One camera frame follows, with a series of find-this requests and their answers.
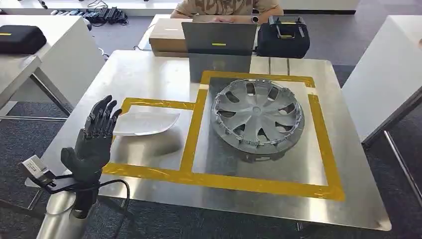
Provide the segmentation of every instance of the hand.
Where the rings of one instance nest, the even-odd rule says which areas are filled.
[[[101,176],[101,169],[110,161],[113,130],[121,109],[111,114],[117,101],[106,96],[92,108],[79,131],[75,149],[62,148],[61,161],[77,181],[92,182]]]
[[[211,22],[235,22],[236,19],[234,17],[231,17],[230,19],[227,19],[225,17],[217,16],[214,17]]]

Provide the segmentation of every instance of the yellow tape square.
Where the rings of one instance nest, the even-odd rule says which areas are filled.
[[[204,71],[201,79],[201,84],[209,85],[210,80],[213,77],[237,79],[268,79],[272,81],[301,82],[304,83],[304,85],[308,88],[315,88],[315,83],[312,77],[279,76],[216,71]],[[337,201],[344,200],[345,196],[341,187],[340,176],[335,165],[335,160],[326,131],[322,110],[319,104],[319,99],[318,96],[312,94],[308,95],[308,99],[311,107],[312,118],[314,120],[316,137],[318,140],[322,163],[324,165],[327,186],[192,172],[192,166],[194,163],[195,151],[198,142],[201,120],[203,117],[207,94],[208,88],[200,87],[200,89],[198,90],[197,101],[195,103],[126,98],[121,107],[123,113],[128,112],[132,105],[193,110],[191,125],[189,127],[189,132],[181,160],[180,169],[172,170],[109,163],[103,168],[103,173],[119,176],[169,181],[173,183],[198,185],[204,187],[215,187],[279,195],[314,197]]]

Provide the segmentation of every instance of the silver hubcap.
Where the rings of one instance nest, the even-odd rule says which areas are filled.
[[[299,140],[304,115],[295,95],[267,80],[237,80],[215,98],[215,129],[231,146],[249,153],[287,151]]]

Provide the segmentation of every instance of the laptop lid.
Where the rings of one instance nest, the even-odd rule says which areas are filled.
[[[226,22],[182,22],[189,53],[251,55],[256,25]]]

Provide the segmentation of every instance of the black bag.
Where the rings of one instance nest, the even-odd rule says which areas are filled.
[[[46,42],[36,26],[0,26],[0,54],[34,54]]]
[[[273,16],[258,31],[258,56],[303,58],[310,46],[308,29],[301,17]]]

